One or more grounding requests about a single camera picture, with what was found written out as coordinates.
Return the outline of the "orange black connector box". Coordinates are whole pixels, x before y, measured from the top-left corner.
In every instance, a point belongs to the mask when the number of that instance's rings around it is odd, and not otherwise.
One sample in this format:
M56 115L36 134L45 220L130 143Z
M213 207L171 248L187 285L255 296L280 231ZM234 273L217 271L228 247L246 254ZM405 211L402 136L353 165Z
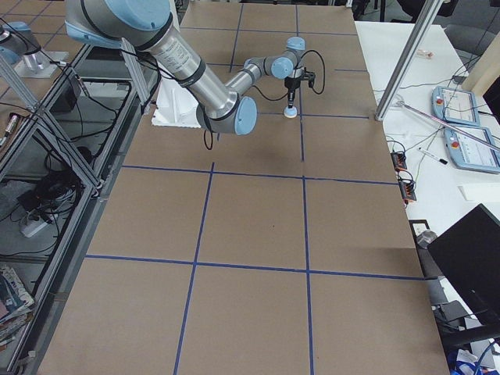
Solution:
M391 153L391 160L392 160L395 171L399 172L399 171L407 170L406 155L403 151L392 152Z
M404 203L408 204L416 201L414 180L399 178L398 186Z

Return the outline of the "upper orange black connector box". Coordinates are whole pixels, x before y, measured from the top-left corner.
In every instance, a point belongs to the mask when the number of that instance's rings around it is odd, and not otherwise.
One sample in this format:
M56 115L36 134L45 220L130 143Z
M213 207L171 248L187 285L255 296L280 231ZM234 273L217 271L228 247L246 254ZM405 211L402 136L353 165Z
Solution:
M392 152L391 153L391 160L392 160L395 171L399 172L399 171L407 170L406 155L403 151Z

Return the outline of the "stack of books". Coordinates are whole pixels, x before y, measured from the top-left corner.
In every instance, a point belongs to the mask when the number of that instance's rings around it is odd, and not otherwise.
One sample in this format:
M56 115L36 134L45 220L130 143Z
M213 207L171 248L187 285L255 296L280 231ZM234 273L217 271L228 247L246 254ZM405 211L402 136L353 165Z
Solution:
M34 298L25 288L16 271L1 263L1 350L16 338L16 332L31 317Z

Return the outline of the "lower blue teach pendant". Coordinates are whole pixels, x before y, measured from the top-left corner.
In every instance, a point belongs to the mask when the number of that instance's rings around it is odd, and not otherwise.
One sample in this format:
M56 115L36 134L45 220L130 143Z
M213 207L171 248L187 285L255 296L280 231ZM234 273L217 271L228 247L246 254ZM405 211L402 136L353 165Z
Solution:
M499 174L499 152L450 128L445 128L444 136L449 158L457 168Z

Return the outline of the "silver metal cylinder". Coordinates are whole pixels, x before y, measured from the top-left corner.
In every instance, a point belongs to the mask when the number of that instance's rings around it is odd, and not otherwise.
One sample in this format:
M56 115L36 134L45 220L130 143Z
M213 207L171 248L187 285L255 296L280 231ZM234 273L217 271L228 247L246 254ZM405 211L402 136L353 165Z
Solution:
M428 249L428 246L437 238L438 236L432 230L424 230L416 235L416 245L418 248Z

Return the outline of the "aluminium side frame rail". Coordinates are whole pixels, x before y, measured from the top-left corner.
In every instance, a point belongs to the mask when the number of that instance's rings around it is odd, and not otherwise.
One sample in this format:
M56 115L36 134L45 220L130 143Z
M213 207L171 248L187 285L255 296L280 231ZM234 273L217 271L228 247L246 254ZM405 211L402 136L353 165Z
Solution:
M1 76L14 102L3 114L1 263L35 300L27 324L1 350L4 374L34 374L41 365L84 254L109 197L124 152L159 82L156 65L124 42L117 51L83 47L44 79L23 78L6 61ZM27 238L25 219L50 224Z

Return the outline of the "white power strip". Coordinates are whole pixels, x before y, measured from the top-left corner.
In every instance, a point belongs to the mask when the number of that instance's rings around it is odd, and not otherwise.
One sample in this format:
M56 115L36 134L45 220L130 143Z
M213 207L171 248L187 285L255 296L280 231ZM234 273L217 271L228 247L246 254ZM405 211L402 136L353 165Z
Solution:
M20 233L25 238L32 238L35 234L38 234L41 230L45 229L50 222L38 218L38 219L25 219L20 224Z

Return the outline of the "aluminium frame post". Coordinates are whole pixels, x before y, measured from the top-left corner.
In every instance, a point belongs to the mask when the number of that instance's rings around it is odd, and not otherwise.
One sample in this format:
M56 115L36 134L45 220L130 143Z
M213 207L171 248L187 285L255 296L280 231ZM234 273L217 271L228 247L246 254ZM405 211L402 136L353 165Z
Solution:
M375 120L384 120L391 103L395 99L395 96L401 87L405 75L408 73L411 62L415 57L416 50L420 47L427 31L434 22L442 3L443 1L439 0L426 0L424 2L423 8L414 23L409 39L405 43L402 54L398 59L395 69L378 104L377 110L374 114Z

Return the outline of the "metal grabber stick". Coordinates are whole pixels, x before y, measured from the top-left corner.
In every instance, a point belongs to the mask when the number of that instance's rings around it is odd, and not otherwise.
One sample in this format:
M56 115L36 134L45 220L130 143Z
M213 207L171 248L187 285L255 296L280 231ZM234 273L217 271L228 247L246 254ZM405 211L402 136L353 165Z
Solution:
M425 112L422 112L422 111L420 111L418 109L415 109L412 106L405 104L403 101L397 101L395 103L395 106L396 107L400 107L400 108L408 109L409 111L411 111L411 112L413 112L413 113L415 113L415 114L417 114L419 116L422 116L422 117L424 117L424 118L426 118L428 120L432 120L432 121L434 121L436 123L439 123L443 127L451 129L451 130L455 131L458 134L462 134L463 136L468 137L468 138L474 140L475 142L484 145L485 147L493 150L494 152L500 152L500 148L497 147L496 145L493 145L492 143L489 143L488 141L483 141L482 139L480 139L480 138L478 138L478 137L476 137L476 136L474 136L474 135L472 135L470 133L467 133L464 130L459 129L457 126L451 125L450 123L447 123L444 120L440 120L440 119L438 119L435 116L429 115L429 114L427 114Z

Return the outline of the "black monitor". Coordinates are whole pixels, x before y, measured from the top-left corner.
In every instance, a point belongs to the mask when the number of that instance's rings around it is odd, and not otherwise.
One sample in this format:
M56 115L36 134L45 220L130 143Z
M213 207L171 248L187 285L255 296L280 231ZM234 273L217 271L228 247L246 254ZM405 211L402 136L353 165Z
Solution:
M499 219L479 204L428 245L442 274L482 324L499 321Z

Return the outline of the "blue cream call bell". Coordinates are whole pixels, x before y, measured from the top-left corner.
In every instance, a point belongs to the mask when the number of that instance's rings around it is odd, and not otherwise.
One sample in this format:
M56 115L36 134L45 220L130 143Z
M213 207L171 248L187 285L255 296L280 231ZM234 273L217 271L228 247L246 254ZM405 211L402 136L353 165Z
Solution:
M287 108L284 109L284 116L287 117L287 118L289 118L289 119L293 119L297 115L298 115L298 110L294 106L287 107Z

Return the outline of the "lower orange black connector box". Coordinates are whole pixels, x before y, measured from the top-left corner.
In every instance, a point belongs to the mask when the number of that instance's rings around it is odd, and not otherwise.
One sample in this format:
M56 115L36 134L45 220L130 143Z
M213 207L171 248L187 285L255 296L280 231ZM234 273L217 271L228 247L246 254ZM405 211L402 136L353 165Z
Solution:
M398 186L404 203L408 204L416 201L414 180L399 178Z

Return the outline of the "black marker pen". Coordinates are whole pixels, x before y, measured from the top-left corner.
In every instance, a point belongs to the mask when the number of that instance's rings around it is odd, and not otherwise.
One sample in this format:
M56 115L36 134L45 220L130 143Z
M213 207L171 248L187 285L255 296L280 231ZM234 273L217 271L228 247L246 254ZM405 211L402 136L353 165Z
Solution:
M443 159L441 157L438 157L436 155L434 155L433 153L429 152L428 150L424 149L424 148L418 148L418 151L421 152L423 155L439 162L440 164L443 164L443 165L447 165L448 164L448 160L446 159Z

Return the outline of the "white foam block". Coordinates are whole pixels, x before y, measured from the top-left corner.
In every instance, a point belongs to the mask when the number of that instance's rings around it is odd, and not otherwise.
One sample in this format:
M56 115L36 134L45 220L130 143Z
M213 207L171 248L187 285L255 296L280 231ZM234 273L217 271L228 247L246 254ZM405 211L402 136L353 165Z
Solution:
M469 202L499 202L499 184L464 184L459 190Z

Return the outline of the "upper blue teach pendant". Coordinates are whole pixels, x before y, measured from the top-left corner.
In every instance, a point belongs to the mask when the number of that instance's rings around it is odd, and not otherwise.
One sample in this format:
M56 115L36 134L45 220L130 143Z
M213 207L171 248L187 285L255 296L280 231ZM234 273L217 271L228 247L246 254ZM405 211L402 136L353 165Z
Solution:
M437 86L432 91L431 106L434 115L447 123L480 126L476 96L471 91Z

